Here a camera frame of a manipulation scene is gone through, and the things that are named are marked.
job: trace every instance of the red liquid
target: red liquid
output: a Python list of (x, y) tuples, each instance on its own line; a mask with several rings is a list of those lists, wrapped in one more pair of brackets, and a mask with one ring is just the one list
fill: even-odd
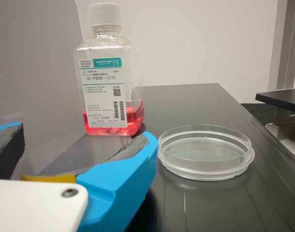
[(119, 135), (131, 136), (136, 134), (144, 119), (143, 101), (126, 102), (127, 127), (126, 128), (92, 128), (89, 127), (86, 111), (83, 112), (85, 131), (89, 135)]

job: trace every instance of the bottle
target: bottle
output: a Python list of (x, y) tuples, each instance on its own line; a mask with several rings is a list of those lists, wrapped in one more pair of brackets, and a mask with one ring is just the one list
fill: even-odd
[(144, 119), (138, 47), (122, 36), (116, 4), (88, 9), (92, 38), (74, 55), (86, 133), (134, 135)]

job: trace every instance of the black table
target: black table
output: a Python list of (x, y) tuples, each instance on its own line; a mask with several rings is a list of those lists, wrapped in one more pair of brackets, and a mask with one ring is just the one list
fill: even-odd
[[(144, 101), (141, 131), (159, 137), (187, 124), (226, 126), (250, 138), (255, 159), (244, 174), (217, 182), (179, 177), (158, 162), (128, 232), (295, 232), (295, 156), (220, 85), (144, 87)], [(130, 140), (84, 135), (41, 174), (84, 167), (95, 155), (102, 162)]]
[(295, 89), (257, 93), (255, 99), (295, 112)]

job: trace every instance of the qr code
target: qr code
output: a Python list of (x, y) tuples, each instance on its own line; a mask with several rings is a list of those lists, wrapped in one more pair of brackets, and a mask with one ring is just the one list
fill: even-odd
[(120, 88), (114, 88), (113, 89), (113, 96), (114, 97), (120, 97)]

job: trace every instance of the petri dish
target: petri dish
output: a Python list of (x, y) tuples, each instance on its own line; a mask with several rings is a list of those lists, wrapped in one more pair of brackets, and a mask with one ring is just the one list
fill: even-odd
[(254, 156), (246, 135), (222, 126), (180, 126), (164, 132), (158, 139), (162, 165), (188, 179), (233, 178), (247, 170)]

